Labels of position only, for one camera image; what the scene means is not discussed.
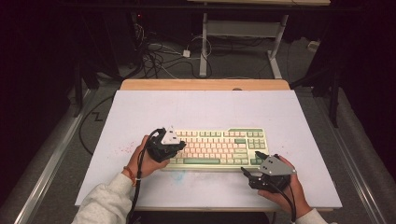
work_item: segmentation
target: wrist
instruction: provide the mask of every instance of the wrist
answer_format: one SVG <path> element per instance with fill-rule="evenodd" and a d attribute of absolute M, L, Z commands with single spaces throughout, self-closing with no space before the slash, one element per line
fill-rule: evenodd
<path fill-rule="evenodd" d="M 134 186 L 134 187 L 136 186 L 136 183 L 138 180 L 136 178 L 136 172 L 134 172 L 131 168 L 129 168 L 129 166 L 124 166 L 121 173 L 131 179 L 132 186 Z"/>
<path fill-rule="evenodd" d="M 309 206 L 307 202 L 302 204 L 296 204 L 296 218 L 302 217 L 305 214 L 309 213 L 312 208 Z"/>

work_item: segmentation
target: hand tracking device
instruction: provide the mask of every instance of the hand tracking device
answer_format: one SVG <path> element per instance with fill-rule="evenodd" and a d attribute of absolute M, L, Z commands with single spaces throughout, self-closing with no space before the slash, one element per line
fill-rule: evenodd
<path fill-rule="evenodd" d="M 186 146 L 184 141 L 180 141 L 173 127 L 168 131 L 165 128 L 158 130 L 157 136 L 152 136 L 148 140 L 147 152 L 156 162 L 162 162 L 176 156 L 177 152 Z"/>
<path fill-rule="evenodd" d="M 244 167 L 241 167 L 248 184 L 252 189 L 264 189 L 272 193 L 283 191 L 290 184 L 290 175 L 296 174 L 296 170 L 289 167 L 279 159 L 278 155 L 268 156 L 260 151 L 256 155 L 263 160 L 259 172 L 261 176 L 252 175 Z"/>

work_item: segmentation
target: hand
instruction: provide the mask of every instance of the hand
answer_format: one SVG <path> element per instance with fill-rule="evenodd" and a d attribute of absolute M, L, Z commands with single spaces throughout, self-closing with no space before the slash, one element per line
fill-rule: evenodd
<path fill-rule="evenodd" d="M 294 169 L 294 166 L 285 158 L 279 156 L 280 160 L 285 162 L 288 166 Z M 286 187 L 283 191 L 293 202 L 293 196 L 296 204 L 296 218 L 302 217 L 303 215 L 307 214 L 312 210 L 312 208 L 308 205 L 308 202 L 304 196 L 303 186 L 301 185 L 300 181 L 298 180 L 297 175 L 290 176 L 290 188 Z M 286 199 L 279 193 L 271 193 L 267 190 L 260 189 L 258 192 L 259 195 L 262 197 L 279 204 L 279 206 L 287 213 L 291 213 L 291 208 Z"/>
<path fill-rule="evenodd" d="M 137 160 L 139 160 L 139 153 L 143 150 L 147 140 L 149 139 L 149 136 L 146 135 L 143 140 L 142 143 L 140 144 L 140 146 L 138 146 L 136 148 L 136 150 L 134 151 L 134 154 L 132 154 L 131 159 L 128 162 L 128 167 L 131 169 L 132 173 L 134 174 L 134 177 L 137 177 Z M 143 157 L 143 162 L 142 162 L 142 178 L 146 177 L 148 175 L 151 175 L 154 171 L 158 170 L 158 169 L 162 169 L 163 167 L 165 167 L 167 164 L 169 163 L 169 160 L 163 161 L 161 163 L 158 163 L 156 161 L 154 161 L 150 155 L 146 152 L 145 156 Z M 123 170 L 122 173 L 128 177 L 128 171 Z"/>

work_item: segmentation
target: person's left hand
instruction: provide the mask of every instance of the person's left hand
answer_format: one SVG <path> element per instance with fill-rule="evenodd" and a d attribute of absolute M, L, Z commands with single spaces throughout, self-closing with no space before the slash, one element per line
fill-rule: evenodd
<path fill-rule="evenodd" d="M 136 150 L 134 151 L 134 154 L 132 154 L 132 157 L 128 162 L 127 166 L 131 169 L 132 173 L 134 174 L 134 177 L 137 177 L 137 161 L 139 160 L 139 153 L 143 150 L 148 139 L 149 139 L 149 136 L 145 135 L 145 137 L 142 140 L 142 143 L 140 144 L 140 146 L 138 146 L 136 148 Z M 156 171 L 158 169 L 164 168 L 168 163 L 169 163 L 169 160 L 163 161 L 161 163 L 156 162 L 146 152 L 145 156 L 143 158 L 143 162 L 142 162 L 142 169 L 141 169 L 142 176 L 141 176 L 141 178 L 151 175 L 154 171 Z M 128 171 L 123 170 L 122 173 L 124 175 L 130 177 Z"/>

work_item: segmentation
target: space bar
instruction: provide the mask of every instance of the space bar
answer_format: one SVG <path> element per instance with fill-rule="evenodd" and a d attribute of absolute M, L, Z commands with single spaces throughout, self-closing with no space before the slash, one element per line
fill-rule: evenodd
<path fill-rule="evenodd" d="M 220 164 L 219 159 L 184 159 L 184 164 Z"/>

